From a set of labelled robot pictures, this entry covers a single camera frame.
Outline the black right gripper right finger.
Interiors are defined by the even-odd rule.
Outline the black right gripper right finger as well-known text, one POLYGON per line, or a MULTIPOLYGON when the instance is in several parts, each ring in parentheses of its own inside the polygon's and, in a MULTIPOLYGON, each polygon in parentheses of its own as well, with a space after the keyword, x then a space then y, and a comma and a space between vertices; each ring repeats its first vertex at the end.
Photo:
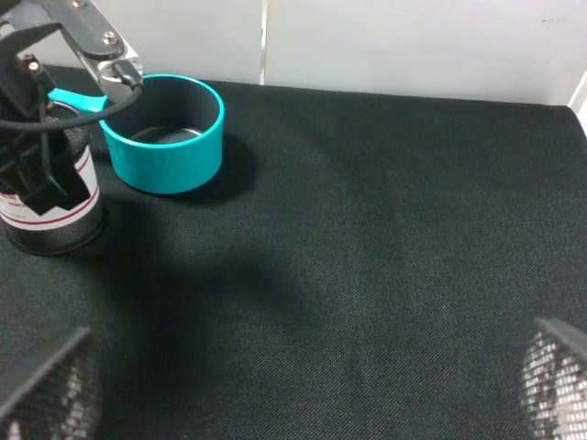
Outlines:
POLYGON ((538 318, 522 362, 521 408, 531 439, 586 437, 586 334, 538 318))

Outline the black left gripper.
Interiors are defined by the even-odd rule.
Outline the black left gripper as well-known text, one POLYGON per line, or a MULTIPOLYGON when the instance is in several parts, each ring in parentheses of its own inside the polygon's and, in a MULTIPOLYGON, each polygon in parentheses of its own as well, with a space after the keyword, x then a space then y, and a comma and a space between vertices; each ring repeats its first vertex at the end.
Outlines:
POLYGON ((26 25, 1 37, 1 191, 16 195, 37 215, 71 210, 90 197, 75 163, 88 146, 87 128, 33 132, 55 104, 55 83, 27 50, 60 29, 55 22, 26 25))

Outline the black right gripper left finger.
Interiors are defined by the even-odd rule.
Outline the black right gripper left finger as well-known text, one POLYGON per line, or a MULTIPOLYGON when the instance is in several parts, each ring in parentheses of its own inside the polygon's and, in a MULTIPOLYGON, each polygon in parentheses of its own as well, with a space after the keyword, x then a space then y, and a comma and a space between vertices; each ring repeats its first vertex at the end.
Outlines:
POLYGON ((102 412, 92 332, 74 327, 1 371, 3 439, 94 439, 102 412))

